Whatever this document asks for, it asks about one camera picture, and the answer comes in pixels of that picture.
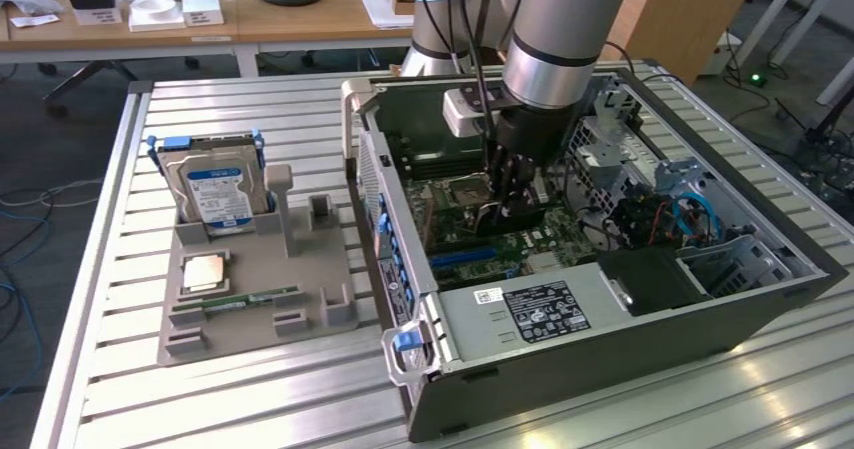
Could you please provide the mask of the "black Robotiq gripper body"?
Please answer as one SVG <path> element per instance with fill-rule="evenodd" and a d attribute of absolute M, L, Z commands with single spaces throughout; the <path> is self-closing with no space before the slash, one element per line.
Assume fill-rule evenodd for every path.
<path fill-rule="evenodd" d="M 535 164 L 549 164 L 577 115 L 577 104 L 559 109 L 541 109 L 529 105 L 500 111 L 496 142 L 513 155 L 524 156 Z"/>

